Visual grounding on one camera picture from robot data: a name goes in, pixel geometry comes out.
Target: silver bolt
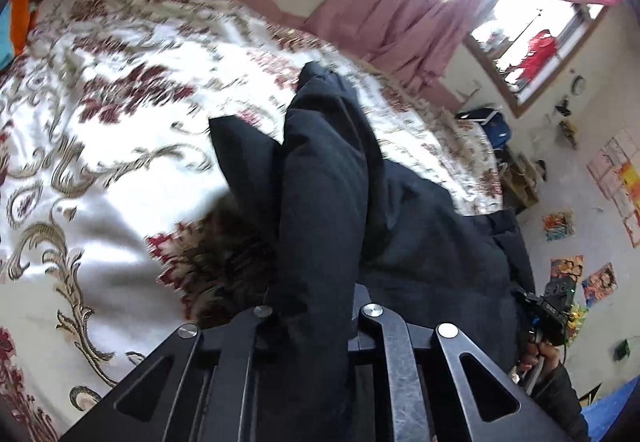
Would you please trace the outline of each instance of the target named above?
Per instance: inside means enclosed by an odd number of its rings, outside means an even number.
[[[269,317],[273,312],[273,308],[269,307],[269,305],[258,305],[258,307],[254,308],[254,315],[261,319]]]
[[[376,303],[369,303],[368,305],[362,307],[362,311],[364,312],[365,316],[378,317],[382,316],[384,309]]]
[[[451,323],[441,323],[438,325],[438,334],[447,339],[452,339],[458,335],[458,327]]]
[[[193,323],[185,323],[178,328],[178,336],[182,339],[189,339],[198,333],[198,327]]]

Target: light blue cloth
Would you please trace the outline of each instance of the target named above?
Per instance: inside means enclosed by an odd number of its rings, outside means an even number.
[[[11,42],[11,2],[0,13],[0,69],[14,59],[14,44]]]
[[[639,378],[640,377],[636,377],[615,392],[609,393],[609,395],[596,400],[596,402],[586,408],[582,408],[582,415],[584,415],[589,425],[591,442],[600,442],[602,437],[604,437],[605,433],[618,418],[622,408],[625,407]]]

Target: floral bedspread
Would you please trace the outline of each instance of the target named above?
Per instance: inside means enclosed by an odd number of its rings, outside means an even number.
[[[228,0],[42,3],[0,76],[0,395],[34,441],[56,440],[196,313],[203,292],[184,289],[223,235],[210,211],[226,191],[207,118],[282,140],[311,60],[356,87],[385,156],[461,213],[500,209],[478,126],[312,35]]]

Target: person's hand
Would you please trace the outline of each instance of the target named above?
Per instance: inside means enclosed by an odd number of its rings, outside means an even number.
[[[536,364],[538,364],[538,357],[543,356],[545,358],[545,365],[542,368],[540,378],[545,378],[551,372],[553,372],[560,364],[560,350],[555,346],[551,346],[549,343],[527,343],[526,353],[522,356],[520,364],[518,365],[518,371],[528,372]]]

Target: bedspread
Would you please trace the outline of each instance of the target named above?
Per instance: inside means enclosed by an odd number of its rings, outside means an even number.
[[[224,301],[188,281],[224,233],[207,226],[226,193],[207,118],[281,141],[311,60],[356,87],[385,157],[461,213],[500,209],[480,127],[312,35],[229,0],[44,0],[0,76],[0,395],[35,441],[56,440],[203,300]]]

